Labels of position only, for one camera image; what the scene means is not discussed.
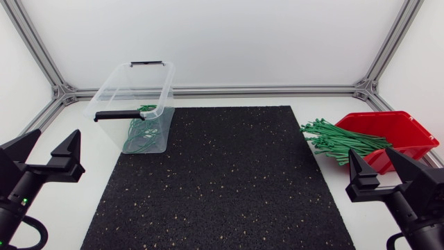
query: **red plastic tray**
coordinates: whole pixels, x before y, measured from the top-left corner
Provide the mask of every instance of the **red plastic tray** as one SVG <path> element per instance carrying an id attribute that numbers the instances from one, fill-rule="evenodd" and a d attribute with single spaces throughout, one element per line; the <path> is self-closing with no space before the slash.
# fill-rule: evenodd
<path id="1" fill-rule="evenodd" d="M 439 145 L 437 139 L 404 111 L 351 113 L 336 126 L 353 132 L 385 137 L 393 144 L 394 149 L 415 160 L 419 160 L 430 149 Z M 380 174 L 395 170 L 383 149 L 372 152 L 364 160 Z"/>

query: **black rubber mat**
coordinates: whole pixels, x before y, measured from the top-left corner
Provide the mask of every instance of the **black rubber mat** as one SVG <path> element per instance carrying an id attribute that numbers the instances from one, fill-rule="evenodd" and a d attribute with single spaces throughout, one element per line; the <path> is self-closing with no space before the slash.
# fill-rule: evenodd
<path id="1" fill-rule="evenodd" d="M 177 108 L 164 153 L 120 155 L 82 249 L 354 247 L 280 106 Z"/>

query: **white table surface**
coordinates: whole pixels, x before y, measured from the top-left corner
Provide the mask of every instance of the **white table surface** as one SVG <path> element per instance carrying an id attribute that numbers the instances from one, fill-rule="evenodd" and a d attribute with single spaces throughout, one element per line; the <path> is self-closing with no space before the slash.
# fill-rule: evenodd
<path id="1" fill-rule="evenodd" d="M 80 249 L 96 207 L 112 173 L 120 150 L 100 126 L 83 117 L 87 102 L 67 106 L 42 134 L 28 163 L 46 164 L 50 152 L 72 131 L 82 133 L 81 163 L 86 173 L 78 183 L 47 183 L 41 189 L 27 215 L 40 220 L 48 229 L 44 249 Z M 290 105 L 299 122 L 316 118 L 336 123 L 348 113 L 372 111 L 363 101 L 351 97 L 285 97 L 238 99 L 176 99 L 176 107 L 282 106 Z M 385 249 L 386 240 L 400 229 L 381 202 L 351 203 L 345 187 L 350 182 L 348 170 L 335 159 L 315 155 L 344 224 L 358 250 Z M 395 173 L 378 177 L 382 185 L 400 183 Z M 37 231 L 21 224 L 12 245 L 29 247 L 39 240 Z M 404 238 L 396 249 L 410 249 Z"/>

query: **white backdrop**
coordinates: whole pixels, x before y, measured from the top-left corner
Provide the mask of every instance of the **white backdrop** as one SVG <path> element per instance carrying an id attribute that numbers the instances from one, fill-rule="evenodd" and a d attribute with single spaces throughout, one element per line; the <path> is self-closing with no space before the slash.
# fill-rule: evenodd
<path id="1" fill-rule="evenodd" d="M 51 86 L 0 7 L 0 144 L 16 136 L 51 100 Z"/>
<path id="2" fill-rule="evenodd" d="M 67 82 L 98 88 L 118 64 L 165 60 L 180 85 L 349 85 L 403 0 L 28 0 Z"/>
<path id="3" fill-rule="evenodd" d="M 381 95 L 444 144 L 444 1 L 426 0 L 380 80 Z M 436 149 L 444 158 L 444 147 Z"/>

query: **black handle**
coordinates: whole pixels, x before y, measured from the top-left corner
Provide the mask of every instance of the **black handle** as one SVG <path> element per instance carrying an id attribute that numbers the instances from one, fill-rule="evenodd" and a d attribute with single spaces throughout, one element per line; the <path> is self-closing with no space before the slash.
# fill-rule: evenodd
<path id="1" fill-rule="evenodd" d="M 157 64 L 165 66 L 165 64 L 162 61 L 145 61 L 145 62 L 131 62 L 130 67 L 132 67 L 133 65 L 157 65 Z"/>
<path id="2" fill-rule="evenodd" d="M 96 112 L 96 117 L 94 121 L 97 122 L 100 119 L 129 119 L 129 118 L 139 118 L 142 121 L 145 120 L 144 117 L 140 115 L 138 110 L 118 110 L 118 111 L 99 111 Z"/>

